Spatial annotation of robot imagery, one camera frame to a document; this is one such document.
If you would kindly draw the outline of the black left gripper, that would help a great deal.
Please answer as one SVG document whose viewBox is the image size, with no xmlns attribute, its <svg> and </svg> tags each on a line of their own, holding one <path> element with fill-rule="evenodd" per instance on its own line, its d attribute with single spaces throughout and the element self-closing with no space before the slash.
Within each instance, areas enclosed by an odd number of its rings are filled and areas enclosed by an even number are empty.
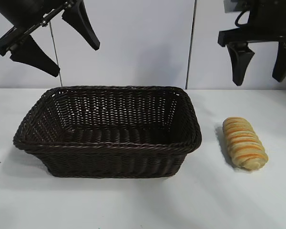
<svg viewBox="0 0 286 229">
<path fill-rule="evenodd" d="M 12 61 L 57 77 L 59 66 L 39 47 L 31 33 L 40 26 L 46 26 L 62 10 L 62 19 L 94 50 L 99 50 L 100 41 L 92 28 L 83 0 L 0 0 L 0 14 L 13 25 L 0 38 L 0 55 L 11 52 Z"/>
</svg>

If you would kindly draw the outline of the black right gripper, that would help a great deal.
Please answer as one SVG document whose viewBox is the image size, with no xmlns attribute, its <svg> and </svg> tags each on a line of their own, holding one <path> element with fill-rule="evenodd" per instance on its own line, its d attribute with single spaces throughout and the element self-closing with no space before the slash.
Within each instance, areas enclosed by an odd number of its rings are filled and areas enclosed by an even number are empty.
<svg viewBox="0 0 286 229">
<path fill-rule="evenodd" d="M 243 1 L 235 26 L 218 34 L 218 44 L 227 45 L 234 84 L 243 84 L 255 54 L 248 47 L 250 42 L 279 42 L 272 77 L 281 83 L 286 78 L 286 0 Z"/>
</svg>

